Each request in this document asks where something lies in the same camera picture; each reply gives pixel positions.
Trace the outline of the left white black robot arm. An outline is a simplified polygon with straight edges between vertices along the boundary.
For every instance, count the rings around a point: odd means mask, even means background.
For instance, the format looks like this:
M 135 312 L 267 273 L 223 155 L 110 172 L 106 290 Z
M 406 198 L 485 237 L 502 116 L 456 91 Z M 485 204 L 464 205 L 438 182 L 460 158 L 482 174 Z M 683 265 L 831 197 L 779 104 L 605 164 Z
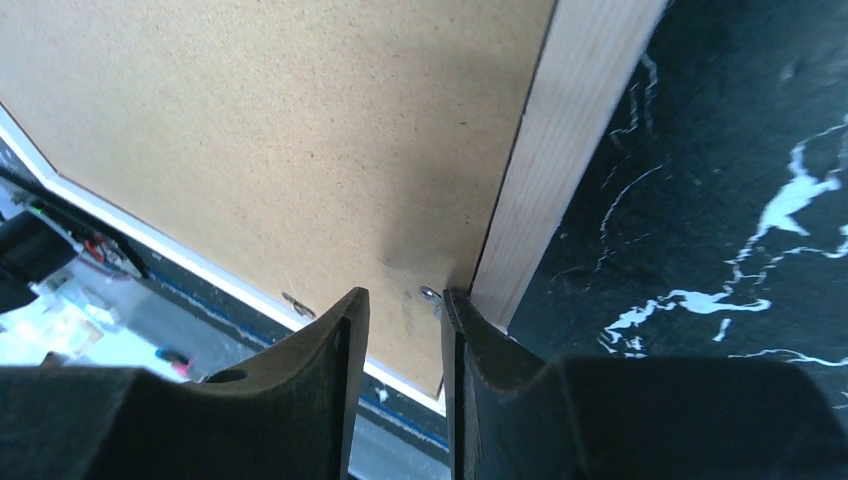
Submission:
M 36 287 L 74 259 L 119 277 L 148 277 L 141 257 L 117 229 L 5 168 L 1 186 L 22 209 L 1 216 L 3 314 L 36 300 Z

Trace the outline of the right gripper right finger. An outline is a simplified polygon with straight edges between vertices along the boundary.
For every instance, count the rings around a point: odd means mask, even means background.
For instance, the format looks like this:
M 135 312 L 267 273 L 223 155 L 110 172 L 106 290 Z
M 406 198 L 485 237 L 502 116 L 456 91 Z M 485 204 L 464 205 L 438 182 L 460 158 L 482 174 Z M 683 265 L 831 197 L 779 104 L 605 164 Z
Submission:
M 843 479 L 847 435 L 805 372 L 720 358 L 543 361 L 442 296 L 455 479 Z

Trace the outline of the white wooden picture frame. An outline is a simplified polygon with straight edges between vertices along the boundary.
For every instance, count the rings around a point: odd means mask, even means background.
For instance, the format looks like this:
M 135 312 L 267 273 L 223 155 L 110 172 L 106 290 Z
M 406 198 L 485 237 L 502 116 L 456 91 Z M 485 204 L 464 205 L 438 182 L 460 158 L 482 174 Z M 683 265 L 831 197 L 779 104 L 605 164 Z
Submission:
M 552 5 L 484 241 L 470 281 L 475 305 L 509 324 L 561 216 L 665 11 L 662 1 L 548 1 Z M 315 312 L 244 282 L 85 187 L 58 173 L 1 100 L 5 142 L 50 191 L 97 216 L 289 329 Z M 369 352 L 372 377 L 435 412 L 433 396 Z

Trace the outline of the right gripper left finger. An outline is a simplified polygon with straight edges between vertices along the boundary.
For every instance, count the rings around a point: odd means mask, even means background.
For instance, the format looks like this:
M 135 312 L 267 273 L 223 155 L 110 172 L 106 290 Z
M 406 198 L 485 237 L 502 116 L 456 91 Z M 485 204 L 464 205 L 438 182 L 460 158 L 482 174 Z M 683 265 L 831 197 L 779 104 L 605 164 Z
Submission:
M 367 337 L 356 287 L 202 383 L 140 368 L 5 367 L 5 479 L 344 479 Z

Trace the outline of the brown cardboard backing board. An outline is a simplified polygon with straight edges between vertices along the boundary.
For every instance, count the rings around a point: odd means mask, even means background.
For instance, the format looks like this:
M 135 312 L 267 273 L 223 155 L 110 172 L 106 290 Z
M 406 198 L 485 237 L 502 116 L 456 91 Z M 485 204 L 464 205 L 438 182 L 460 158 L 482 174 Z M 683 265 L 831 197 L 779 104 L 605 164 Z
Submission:
M 65 178 L 275 298 L 371 293 L 436 394 L 548 1 L 5 1 L 1 100 Z

